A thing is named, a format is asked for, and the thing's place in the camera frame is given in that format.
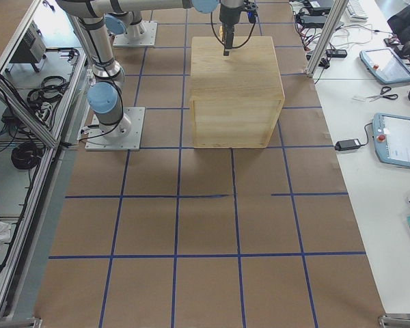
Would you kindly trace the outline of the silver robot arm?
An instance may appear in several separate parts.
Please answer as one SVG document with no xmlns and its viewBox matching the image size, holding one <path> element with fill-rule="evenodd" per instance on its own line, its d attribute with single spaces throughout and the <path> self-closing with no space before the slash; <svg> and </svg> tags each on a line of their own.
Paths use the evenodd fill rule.
<svg viewBox="0 0 410 328">
<path fill-rule="evenodd" d="M 126 16 L 128 23 L 139 21 L 143 10 L 194 8 L 203 14 L 213 12 L 218 1 L 58 1 L 59 7 L 77 21 L 77 38 L 92 63 L 96 79 L 87 94 L 91 109 L 98 118 L 99 137 L 122 138 L 131 130 L 131 120 L 124 113 L 122 84 L 124 70 L 115 59 L 107 27 L 109 19 Z"/>
<path fill-rule="evenodd" d="M 203 14 L 212 14 L 219 8 L 221 35 L 212 30 L 217 41 L 223 45 L 223 54 L 228 56 L 235 49 L 235 25 L 240 22 L 241 14 L 247 14 L 252 25 L 257 21 L 257 5 L 251 1 L 192 1 L 192 6 Z M 144 20 L 140 11 L 114 12 L 105 15 L 106 25 L 115 47 L 146 47 L 154 46 L 158 23 L 154 20 Z"/>
</svg>

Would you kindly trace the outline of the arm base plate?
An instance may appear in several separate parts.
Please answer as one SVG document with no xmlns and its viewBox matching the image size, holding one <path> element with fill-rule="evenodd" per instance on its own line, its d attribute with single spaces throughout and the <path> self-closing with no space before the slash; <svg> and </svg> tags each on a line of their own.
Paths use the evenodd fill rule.
<svg viewBox="0 0 410 328">
<path fill-rule="evenodd" d="M 106 135 L 103 133 L 110 131 L 111 128 L 100 125 L 94 114 L 92 124 L 98 127 L 89 131 L 85 140 L 85 149 L 87 151 L 138 151 L 141 145 L 145 111 L 144 107 L 125 107 L 122 121 Z"/>
<path fill-rule="evenodd" d="M 116 35 L 113 46 L 116 48 L 153 47 L 156 42 L 158 23 L 155 20 L 142 20 L 136 25 L 129 25 L 126 32 Z"/>
</svg>

